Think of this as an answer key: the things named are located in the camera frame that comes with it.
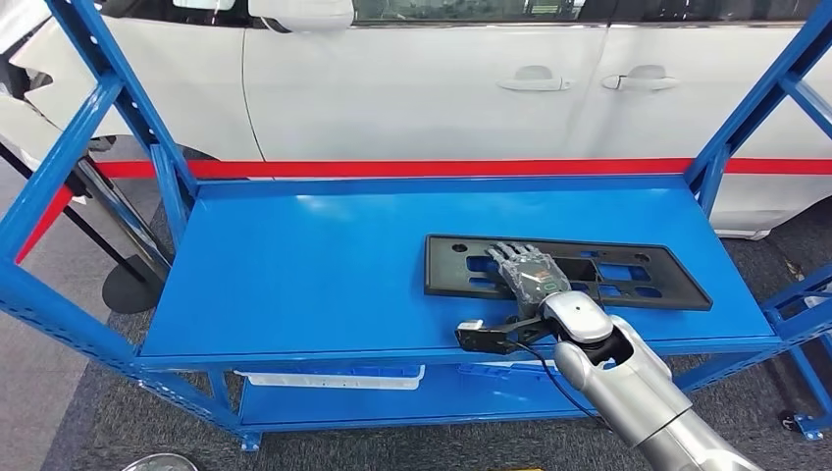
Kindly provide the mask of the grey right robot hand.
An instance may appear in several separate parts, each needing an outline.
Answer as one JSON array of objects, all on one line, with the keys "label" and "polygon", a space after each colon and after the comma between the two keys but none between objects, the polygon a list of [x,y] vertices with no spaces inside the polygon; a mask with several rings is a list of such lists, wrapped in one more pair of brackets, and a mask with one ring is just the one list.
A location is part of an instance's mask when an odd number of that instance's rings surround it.
[{"label": "grey right robot hand", "polygon": [[554,259],[532,244],[499,241],[490,245],[486,253],[513,292],[521,320],[537,316],[541,304],[551,294],[571,289]]}]

